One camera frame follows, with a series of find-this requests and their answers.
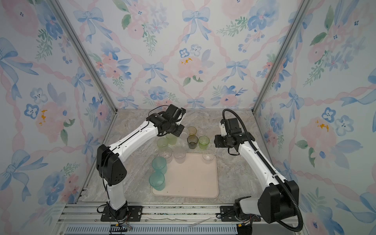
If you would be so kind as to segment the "tall light green cup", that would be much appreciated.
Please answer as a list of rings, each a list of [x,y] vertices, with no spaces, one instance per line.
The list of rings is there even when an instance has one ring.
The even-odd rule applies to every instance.
[[[177,137],[171,133],[166,135],[166,139],[168,141],[168,144],[171,146],[176,145],[177,143]]]

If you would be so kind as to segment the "short light green cup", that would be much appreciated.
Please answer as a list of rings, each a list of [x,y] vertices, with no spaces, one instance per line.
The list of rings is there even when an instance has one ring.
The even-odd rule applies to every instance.
[[[157,147],[158,147],[158,149],[164,149],[164,148],[168,147],[167,138],[159,138],[157,140]]]

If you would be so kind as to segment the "yellow amber glass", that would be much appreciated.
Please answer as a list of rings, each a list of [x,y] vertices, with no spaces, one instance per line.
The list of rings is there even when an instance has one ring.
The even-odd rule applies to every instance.
[[[194,126],[189,126],[188,127],[188,132],[189,132],[189,135],[192,136],[192,135],[196,135],[197,134],[197,128],[194,127]]]

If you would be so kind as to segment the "bright green glass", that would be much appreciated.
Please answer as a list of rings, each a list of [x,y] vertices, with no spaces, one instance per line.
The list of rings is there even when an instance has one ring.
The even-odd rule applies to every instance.
[[[207,150],[210,143],[210,138],[207,136],[200,136],[198,139],[199,148]]]

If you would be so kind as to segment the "dark smoky glass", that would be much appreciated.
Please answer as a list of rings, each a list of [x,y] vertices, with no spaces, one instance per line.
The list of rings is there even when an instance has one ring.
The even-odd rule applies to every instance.
[[[190,149],[196,149],[198,144],[198,137],[196,135],[189,135],[187,137],[187,143]]]

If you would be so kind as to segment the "tall frosted clear cup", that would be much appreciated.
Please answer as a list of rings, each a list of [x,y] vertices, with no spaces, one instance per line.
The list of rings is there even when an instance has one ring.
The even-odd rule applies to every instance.
[[[182,164],[184,163],[185,159],[186,159],[186,150],[185,148],[181,147],[181,146],[177,146],[173,149],[173,156],[175,158],[175,161],[178,163],[178,164]]]

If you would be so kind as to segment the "tall teal cup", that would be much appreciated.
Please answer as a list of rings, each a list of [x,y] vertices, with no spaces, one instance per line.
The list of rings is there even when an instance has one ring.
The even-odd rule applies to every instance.
[[[165,176],[161,172],[154,172],[149,177],[149,184],[157,191],[165,188]]]
[[[164,157],[158,156],[153,159],[152,167],[156,172],[166,174],[167,172],[167,161]]]

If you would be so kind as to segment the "short frosted clear cup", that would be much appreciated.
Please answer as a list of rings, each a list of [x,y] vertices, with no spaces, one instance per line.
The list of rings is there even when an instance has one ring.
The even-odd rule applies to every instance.
[[[188,136],[190,135],[188,128],[184,128],[182,133],[180,134],[180,139],[186,141]]]

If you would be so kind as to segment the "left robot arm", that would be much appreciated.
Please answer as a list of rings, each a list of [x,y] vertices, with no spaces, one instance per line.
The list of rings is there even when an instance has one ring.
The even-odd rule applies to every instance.
[[[118,218],[128,215],[127,200],[124,196],[123,182],[127,175],[125,161],[139,147],[154,137],[172,134],[180,137],[184,126],[181,124],[186,109],[171,104],[164,111],[153,109],[146,120],[130,134],[119,141],[97,149],[96,168],[102,178],[107,193],[107,207]]]

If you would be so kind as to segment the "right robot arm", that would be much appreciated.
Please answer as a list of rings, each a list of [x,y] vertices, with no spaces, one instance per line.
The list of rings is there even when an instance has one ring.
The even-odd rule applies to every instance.
[[[303,226],[303,216],[299,209],[299,187],[294,180],[287,180],[266,159],[255,138],[242,130],[236,118],[220,122],[221,133],[215,135],[217,148],[235,149],[249,164],[263,190],[257,199],[238,198],[234,202],[237,219],[246,220],[254,215],[266,223],[277,222],[284,227],[298,231]]]

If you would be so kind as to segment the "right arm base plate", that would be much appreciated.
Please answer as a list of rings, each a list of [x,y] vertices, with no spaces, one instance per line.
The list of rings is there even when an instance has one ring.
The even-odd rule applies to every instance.
[[[261,217],[259,215],[253,214],[241,214],[236,212],[234,206],[220,206],[220,212],[216,214],[216,219],[221,220],[222,222],[247,222],[254,217],[254,222],[261,222]]]

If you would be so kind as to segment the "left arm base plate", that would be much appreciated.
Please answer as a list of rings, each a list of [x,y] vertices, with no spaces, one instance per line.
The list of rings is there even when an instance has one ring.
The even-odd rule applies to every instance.
[[[124,206],[114,210],[105,206],[101,212],[101,222],[140,222],[143,213],[143,206]]]

